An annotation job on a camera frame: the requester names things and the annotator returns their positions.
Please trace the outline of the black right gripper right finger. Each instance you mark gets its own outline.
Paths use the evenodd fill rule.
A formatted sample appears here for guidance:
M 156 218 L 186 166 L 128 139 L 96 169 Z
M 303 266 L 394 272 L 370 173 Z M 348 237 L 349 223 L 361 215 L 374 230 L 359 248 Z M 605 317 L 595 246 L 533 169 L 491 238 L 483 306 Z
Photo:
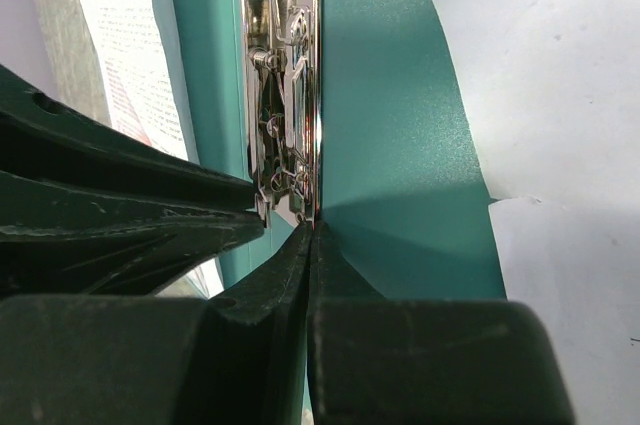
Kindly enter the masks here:
M 548 335 L 505 300 L 392 300 L 310 242 L 308 377 L 319 424 L 572 424 Z

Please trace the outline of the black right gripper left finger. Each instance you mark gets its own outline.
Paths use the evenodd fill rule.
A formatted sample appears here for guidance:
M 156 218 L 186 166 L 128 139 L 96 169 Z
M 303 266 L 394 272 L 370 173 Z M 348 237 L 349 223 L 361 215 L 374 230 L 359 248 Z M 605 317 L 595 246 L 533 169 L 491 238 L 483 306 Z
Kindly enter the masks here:
M 5 424 L 297 424 L 310 225 L 210 299 L 1 304 Z

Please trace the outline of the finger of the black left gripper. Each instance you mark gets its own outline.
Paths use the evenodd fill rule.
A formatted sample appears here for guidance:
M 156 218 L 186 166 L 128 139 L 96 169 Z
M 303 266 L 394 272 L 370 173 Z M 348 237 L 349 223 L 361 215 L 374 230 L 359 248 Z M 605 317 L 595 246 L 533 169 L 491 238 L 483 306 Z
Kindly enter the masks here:
M 254 212 L 1 175 L 1 295 L 158 291 L 260 237 Z
M 248 210 L 254 186 L 131 139 L 1 70 L 1 169 L 86 190 Z

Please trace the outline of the single white printed sheet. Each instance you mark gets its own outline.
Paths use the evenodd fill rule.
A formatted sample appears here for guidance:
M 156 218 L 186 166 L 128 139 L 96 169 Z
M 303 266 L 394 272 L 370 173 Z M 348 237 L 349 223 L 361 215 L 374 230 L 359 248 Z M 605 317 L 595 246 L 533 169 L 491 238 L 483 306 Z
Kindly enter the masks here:
M 112 129 L 200 161 L 173 0 L 80 0 Z

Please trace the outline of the teal green file folder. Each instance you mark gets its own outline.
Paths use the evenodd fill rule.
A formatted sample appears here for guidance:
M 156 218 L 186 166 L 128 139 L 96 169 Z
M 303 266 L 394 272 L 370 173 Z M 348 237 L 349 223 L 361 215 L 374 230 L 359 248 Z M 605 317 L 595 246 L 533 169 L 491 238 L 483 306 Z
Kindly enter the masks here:
M 239 0 L 174 0 L 195 144 L 246 178 Z M 482 178 L 432 0 L 323 0 L 322 212 L 392 299 L 505 295 Z

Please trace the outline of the metal folder clip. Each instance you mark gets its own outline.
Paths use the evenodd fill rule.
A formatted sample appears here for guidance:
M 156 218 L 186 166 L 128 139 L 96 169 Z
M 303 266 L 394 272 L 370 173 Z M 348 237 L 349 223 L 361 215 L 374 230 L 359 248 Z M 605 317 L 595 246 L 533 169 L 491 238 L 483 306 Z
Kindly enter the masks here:
M 264 224 L 321 208 L 322 0 L 239 0 L 248 170 Z

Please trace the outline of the white printed paper sheets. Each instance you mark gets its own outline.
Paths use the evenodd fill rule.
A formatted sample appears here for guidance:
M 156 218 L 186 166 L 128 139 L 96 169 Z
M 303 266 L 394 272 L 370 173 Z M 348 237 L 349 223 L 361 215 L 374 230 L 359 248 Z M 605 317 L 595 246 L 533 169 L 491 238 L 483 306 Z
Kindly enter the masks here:
M 433 0 L 507 296 L 582 424 L 639 420 L 639 0 Z

